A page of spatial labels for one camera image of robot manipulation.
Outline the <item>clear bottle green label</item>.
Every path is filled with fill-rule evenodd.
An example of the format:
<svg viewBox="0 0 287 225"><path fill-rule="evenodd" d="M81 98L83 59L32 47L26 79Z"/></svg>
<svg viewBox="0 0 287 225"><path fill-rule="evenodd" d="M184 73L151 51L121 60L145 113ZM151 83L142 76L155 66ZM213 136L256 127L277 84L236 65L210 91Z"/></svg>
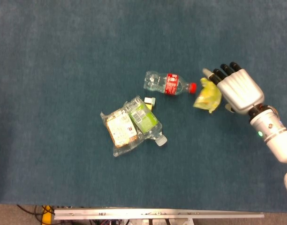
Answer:
<svg viewBox="0 0 287 225"><path fill-rule="evenodd" d="M162 132L161 122L139 96L124 103L123 109L134 123L141 141L151 139L158 146L163 146L167 142L167 138Z"/></svg>

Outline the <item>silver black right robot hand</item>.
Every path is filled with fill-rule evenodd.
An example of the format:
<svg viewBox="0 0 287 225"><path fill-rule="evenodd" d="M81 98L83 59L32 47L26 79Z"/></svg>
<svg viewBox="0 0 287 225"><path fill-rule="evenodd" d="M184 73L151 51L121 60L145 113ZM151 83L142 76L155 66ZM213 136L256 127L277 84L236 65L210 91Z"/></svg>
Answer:
<svg viewBox="0 0 287 225"><path fill-rule="evenodd" d="M213 71L203 68L202 72L236 113L248 114L252 108L264 103L263 91L238 63L221 64Z"/></svg>

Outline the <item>clear bottle red label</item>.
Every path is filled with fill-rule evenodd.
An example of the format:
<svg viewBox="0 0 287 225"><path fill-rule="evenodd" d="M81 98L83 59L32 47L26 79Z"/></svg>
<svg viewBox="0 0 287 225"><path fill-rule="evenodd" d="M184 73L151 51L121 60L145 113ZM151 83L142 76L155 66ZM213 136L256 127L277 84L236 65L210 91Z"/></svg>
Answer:
<svg viewBox="0 0 287 225"><path fill-rule="evenodd" d="M148 71L145 75L143 88L149 91L176 96L182 93L195 94L197 84L187 82L177 74Z"/></svg>

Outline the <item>sandwich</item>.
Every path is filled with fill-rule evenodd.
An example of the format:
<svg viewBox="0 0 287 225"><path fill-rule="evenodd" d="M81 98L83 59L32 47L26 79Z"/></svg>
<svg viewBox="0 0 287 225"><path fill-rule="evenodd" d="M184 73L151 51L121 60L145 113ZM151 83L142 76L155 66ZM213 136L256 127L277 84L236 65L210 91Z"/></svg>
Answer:
<svg viewBox="0 0 287 225"><path fill-rule="evenodd" d="M144 135L123 108L108 115L101 112L100 117L113 141L114 157L130 152L144 141Z"/></svg>

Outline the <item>white base frame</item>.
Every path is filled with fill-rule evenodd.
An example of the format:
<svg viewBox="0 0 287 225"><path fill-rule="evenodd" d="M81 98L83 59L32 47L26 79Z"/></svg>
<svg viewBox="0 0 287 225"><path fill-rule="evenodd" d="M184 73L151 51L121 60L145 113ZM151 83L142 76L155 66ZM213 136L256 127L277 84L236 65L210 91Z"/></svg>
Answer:
<svg viewBox="0 0 287 225"><path fill-rule="evenodd" d="M191 218L126 219L124 225L195 225Z"/></svg>

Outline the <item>yellow power strip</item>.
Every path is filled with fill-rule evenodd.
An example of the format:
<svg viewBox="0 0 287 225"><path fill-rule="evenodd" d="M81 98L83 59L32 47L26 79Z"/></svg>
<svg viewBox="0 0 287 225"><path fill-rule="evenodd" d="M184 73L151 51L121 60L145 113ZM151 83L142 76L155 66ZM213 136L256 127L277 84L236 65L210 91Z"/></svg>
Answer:
<svg viewBox="0 0 287 225"><path fill-rule="evenodd" d="M49 205L43 205L42 210L43 210L42 211L43 215L41 218L42 225L52 225L54 209Z"/></svg>

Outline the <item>teal table cloth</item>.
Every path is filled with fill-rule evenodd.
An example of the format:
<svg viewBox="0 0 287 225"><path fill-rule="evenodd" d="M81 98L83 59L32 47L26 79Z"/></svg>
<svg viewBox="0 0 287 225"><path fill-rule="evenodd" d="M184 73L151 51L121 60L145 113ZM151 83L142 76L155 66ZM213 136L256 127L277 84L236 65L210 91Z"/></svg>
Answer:
<svg viewBox="0 0 287 225"><path fill-rule="evenodd" d="M287 0L0 0L0 203L287 212L247 116L144 89L232 61L287 127ZM136 96L167 142L114 157L100 113Z"/></svg>

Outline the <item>yellow snack bag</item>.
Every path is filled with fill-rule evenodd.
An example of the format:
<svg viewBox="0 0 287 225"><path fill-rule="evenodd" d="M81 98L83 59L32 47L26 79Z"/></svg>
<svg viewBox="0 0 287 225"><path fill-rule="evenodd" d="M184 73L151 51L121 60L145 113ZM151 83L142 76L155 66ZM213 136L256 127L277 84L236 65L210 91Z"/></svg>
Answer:
<svg viewBox="0 0 287 225"><path fill-rule="evenodd" d="M196 98L193 107L213 113L220 105L222 94L218 87L207 78L200 79L202 90Z"/></svg>

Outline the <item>aluminium rail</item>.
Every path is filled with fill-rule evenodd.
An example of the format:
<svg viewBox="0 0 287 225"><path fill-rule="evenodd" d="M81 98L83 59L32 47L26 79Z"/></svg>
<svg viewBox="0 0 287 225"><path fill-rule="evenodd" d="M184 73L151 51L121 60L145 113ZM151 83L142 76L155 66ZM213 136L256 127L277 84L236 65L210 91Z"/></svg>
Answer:
<svg viewBox="0 0 287 225"><path fill-rule="evenodd" d="M262 212L182 209L60 208L56 209L54 213L55 220L264 218Z"/></svg>

